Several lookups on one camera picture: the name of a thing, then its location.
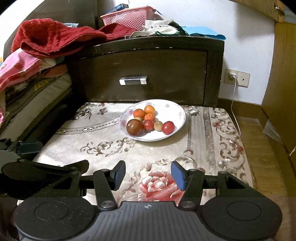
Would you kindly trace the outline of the dark red large tomato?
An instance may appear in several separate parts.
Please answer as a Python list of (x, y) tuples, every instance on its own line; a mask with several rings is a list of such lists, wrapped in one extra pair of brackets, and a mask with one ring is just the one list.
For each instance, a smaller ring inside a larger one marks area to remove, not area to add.
[(129, 120), (126, 125), (126, 131), (132, 136), (138, 136), (141, 134), (143, 129), (142, 122), (138, 119)]

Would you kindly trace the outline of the small orange kumquat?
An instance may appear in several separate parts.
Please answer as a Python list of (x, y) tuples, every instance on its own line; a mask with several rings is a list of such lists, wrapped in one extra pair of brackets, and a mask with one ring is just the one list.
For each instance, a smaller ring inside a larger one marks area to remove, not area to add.
[(144, 108), (144, 112), (145, 112), (145, 114), (154, 114), (155, 109), (151, 105), (146, 105), (145, 108)]

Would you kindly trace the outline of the floral beige table cloth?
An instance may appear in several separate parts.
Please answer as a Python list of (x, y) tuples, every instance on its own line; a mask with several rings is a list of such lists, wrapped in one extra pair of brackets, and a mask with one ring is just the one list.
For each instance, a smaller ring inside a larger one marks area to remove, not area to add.
[(185, 106), (186, 122), (176, 134), (141, 142), (120, 131), (119, 117), (129, 107), (128, 103), (84, 104), (74, 120), (64, 123), (45, 144), (35, 161), (65, 166), (87, 160), (87, 174), (92, 175), (123, 160), (126, 174), (114, 192), (117, 202), (179, 202), (183, 192), (171, 177), (173, 161), (185, 169), (204, 170), (207, 175), (226, 171), (256, 187), (242, 140), (226, 110)]

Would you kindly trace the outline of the white floral ceramic plate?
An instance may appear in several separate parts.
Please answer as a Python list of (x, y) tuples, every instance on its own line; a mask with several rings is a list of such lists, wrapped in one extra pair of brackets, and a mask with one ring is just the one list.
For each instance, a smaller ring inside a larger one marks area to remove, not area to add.
[[(165, 134), (162, 131), (151, 131), (146, 133), (142, 131), (142, 133), (138, 136), (130, 135), (126, 130), (126, 125), (129, 120), (133, 119), (133, 111), (136, 109), (144, 109), (147, 105), (151, 105), (156, 110), (156, 120), (165, 123), (167, 121), (172, 121), (175, 125), (174, 130), (170, 134)], [(175, 102), (163, 99), (150, 99), (144, 100), (138, 103), (132, 104), (128, 107), (119, 117), (119, 129), (123, 134), (127, 137), (142, 141), (142, 142), (155, 142), (160, 141), (165, 138), (168, 138), (175, 133), (177, 133), (186, 122), (186, 114), (184, 109)]]

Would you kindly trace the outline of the white wall socket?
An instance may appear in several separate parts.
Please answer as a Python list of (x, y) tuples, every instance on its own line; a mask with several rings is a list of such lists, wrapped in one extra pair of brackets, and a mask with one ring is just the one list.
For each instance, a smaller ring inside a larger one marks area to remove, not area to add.
[(248, 87), (250, 81), (250, 74), (237, 70), (225, 69), (224, 82), (229, 84), (236, 84), (241, 87)]

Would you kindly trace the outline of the blue cloth on nightstand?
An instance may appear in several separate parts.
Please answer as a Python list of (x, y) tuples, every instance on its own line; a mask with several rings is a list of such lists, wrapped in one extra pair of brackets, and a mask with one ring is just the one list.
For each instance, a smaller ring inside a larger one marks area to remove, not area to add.
[(190, 36), (203, 36), (214, 38), (218, 40), (226, 40), (226, 37), (222, 34), (215, 32), (214, 30), (208, 27), (201, 27), (201, 26), (182, 26), (182, 29)]

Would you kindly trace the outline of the dark wooden nightstand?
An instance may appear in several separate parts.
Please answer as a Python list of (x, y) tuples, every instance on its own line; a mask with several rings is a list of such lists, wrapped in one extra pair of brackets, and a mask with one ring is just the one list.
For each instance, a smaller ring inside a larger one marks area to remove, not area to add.
[[(167, 99), (215, 107), (224, 45), (207, 37), (141, 37), (86, 47), (66, 61), (73, 90), (85, 102)], [(147, 76), (147, 84), (119, 84), (131, 76)]]

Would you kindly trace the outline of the large orange mandarin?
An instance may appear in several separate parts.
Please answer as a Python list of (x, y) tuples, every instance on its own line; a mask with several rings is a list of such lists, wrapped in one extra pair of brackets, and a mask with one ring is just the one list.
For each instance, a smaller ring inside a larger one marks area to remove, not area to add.
[(138, 108), (138, 109), (136, 109), (136, 110), (133, 111), (133, 117), (134, 118), (141, 118), (143, 120), (144, 117), (145, 117), (145, 115), (146, 115), (146, 113), (142, 109), (139, 109)]

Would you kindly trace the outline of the medium orange mandarin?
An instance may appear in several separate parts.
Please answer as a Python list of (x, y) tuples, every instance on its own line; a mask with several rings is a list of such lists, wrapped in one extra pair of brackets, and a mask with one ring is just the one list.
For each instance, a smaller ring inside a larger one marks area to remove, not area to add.
[(152, 121), (153, 123), (154, 123), (155, 119), (156, 119), (156, 117), (155, 117), (155, 115), (152, 114), (152, 113), (148, 113), (148, 114), (146, 114), (145, 117), (144, 117), (144, 120), (145, 120), (145, 121), (150, 120), (150, 121)]

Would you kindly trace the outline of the white crumpled cloth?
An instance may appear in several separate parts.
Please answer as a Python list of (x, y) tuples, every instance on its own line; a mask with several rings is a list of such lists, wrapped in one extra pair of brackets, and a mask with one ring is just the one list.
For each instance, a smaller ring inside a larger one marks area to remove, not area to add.
[(166, 20), (145, 20), (145, 24), (140, 31), (133, 32), (129, 37), (147, 37), (147, 36), (168, 36), (180, 35), (182, 29), (172, 19)]

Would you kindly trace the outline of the pink plastic basket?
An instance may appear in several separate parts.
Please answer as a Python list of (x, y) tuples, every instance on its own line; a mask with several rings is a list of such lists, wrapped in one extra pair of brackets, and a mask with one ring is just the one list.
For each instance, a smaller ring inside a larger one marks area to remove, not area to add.
[(150, 6), (143, 6), (139, 8), (123, 9), (113, 13), (102, 15), (104, 25), (118, 23), (126, 27), (141, 31), (145, 25), (146, 20), (154, 20), (156, 10)]

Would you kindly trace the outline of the bright red cherry tomato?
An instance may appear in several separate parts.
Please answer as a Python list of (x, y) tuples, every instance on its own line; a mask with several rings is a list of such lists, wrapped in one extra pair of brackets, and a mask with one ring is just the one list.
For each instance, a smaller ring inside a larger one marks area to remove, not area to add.
[(175, 125), (172, 121), (167, 121), (162, 125), (162, 132), (165, 135), (171, 134), (175, 129)]

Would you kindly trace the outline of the red fuzzy blanket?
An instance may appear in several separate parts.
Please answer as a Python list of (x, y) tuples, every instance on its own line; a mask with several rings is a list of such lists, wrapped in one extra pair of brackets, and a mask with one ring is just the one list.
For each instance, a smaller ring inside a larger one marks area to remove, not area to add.
[(87, 41), (100, 43), (124, 38), (135, 28), (112, 23), (95, 30), (92, 27), (68, 27), (50, 18), (32, 19), (20, 24), (14, 37), (11, 52), (22, 49), (37, 58), (57, 58), (81, 50)]

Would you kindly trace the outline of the wooden cabinet door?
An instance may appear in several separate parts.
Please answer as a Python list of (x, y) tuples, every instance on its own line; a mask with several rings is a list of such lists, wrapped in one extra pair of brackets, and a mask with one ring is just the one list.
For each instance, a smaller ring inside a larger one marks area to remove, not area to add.
[(262, 107), (295, 163), (295, 24), (275, 25), (273, 62)]

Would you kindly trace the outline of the pink floral blanket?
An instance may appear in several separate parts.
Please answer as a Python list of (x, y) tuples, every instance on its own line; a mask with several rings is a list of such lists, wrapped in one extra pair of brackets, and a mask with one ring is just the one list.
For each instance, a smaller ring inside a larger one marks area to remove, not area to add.
[(55, 59), (37, 58), (19, 48), (1, 66), (1, 92), (26, 81), (55, 77), (67, 71), (67, 66), (58, 64)]

